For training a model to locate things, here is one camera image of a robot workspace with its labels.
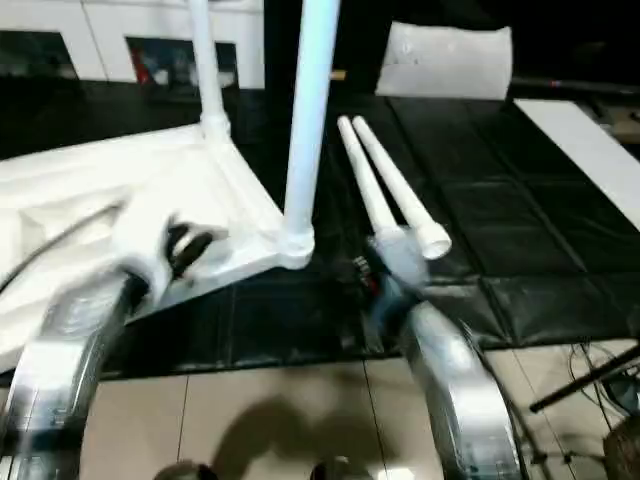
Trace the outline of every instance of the metal stand leg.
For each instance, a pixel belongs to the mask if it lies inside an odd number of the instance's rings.
[[[576,378],[573,382],[565,385],[564,387],[556,390],[555,392],[547,395],[546,397],[538,400],[535,403],[532,403],[529,407],[533,413],[539,412],[543,408],[546,408],[554,403],[559,402],[560,400],[572,395],[585,387],[591,385],[598,380],[615,373],[617,370],[624,367],[629,362],[636,360],[640,357],[640,344],[636,345],[633,348],[630,348],[626,352],[621,355],[611,359],[604,365],[594,368],[591,372],[587,373],[582,377]]]

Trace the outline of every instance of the red object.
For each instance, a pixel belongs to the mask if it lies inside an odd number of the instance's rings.
[[[140,59],[139,49],[135,48],[131,50],[131,60],[133,61],[133,68],[136,71],[138,83],[140,85],[147,85],[148,83],[151,83],[151,75]]]

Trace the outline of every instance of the white cabinet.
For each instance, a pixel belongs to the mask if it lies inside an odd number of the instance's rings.
[[[1,0],[0,31],[59,33],[78,78],[107,78],[79,0]]]
[[[136,81],[128,39],[191,40],[188,9],[184,6],[155,5],[152,1],[149,0],[149,5],[85,4],[87,18],[110,80]],[[214,41],[235,47],[240,88],[264,88],[264,20],[262,10],[258,7],[261,5],[255,1],[212,2],[209,7]]]
[[[263,11],[263,0],[209,3],[213,40],[233,46],[240,88],[264,88]],[[187,0],[0,0],[7,30],[59,33],[82,80],[135,82],[132,39],[191,40]]]

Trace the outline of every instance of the white frame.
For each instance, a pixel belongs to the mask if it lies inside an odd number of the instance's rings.
[[[149,282],[150,293],[139,316],[276,266],[299,269],[310,261],[315,246],[311,213],[340,0],[304,1],[284,212],[229,136],[211,19],[206,14],[209,4],[207,0],[189,0],[189,4],[188,28],[193,30],[202,104],[199,124],[0,163],[0,223],[6,233],[0,245],[3,271],[22,261],[32,240],[41,243],[43,231],[46,238],[54,228],[65,228],[61,216],[68,225],[73,212],[111,203],[114,196],[128,200],[114,225],[102,225],[106,230],[93,225],[99,231],[93,230],[90,238],[81,236],[74,243],[52,248],[2,295],[0,372],[17,365],[24,345],[38,333],[56,290],[114,260],[127,263]],[[113,19],[106,23],[113,25]],[[37,212],[26,211],[31,207]],[[170,283],[168,267],[158,252],[167,219],[174,214],[221,228],[228,237],[207,249],[190,267],[188,278]]]
[[[107,79],[89,22],[79,0],[76,2],[2,1],[0,2],[0,30],[58,32],[62,35],[79,79]]]
[[[85,5],[109,80],[135,82],[126,37],[191,40],[189,10],[162,6]],[[236,49],[240,88],[264,88],[264,18],[262,12],[229,11],[209,6],[217,42]]]

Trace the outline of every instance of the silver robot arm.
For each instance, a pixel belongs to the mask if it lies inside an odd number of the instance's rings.
[[[25,347],[0,427],[0,478],[75,479],[103,363],[148,286],[115,269],[62,293]]]
[[[371,242],[380,295],[369,332],[397,343],[424,392],[446,480],[528,478],[506,399],[463,325],[425,300],[427,265],[415,239]]]
[[[521,480],[507,403],[460,329],[428,302],[409,312],[398,343],[424,392],[447,480]]]

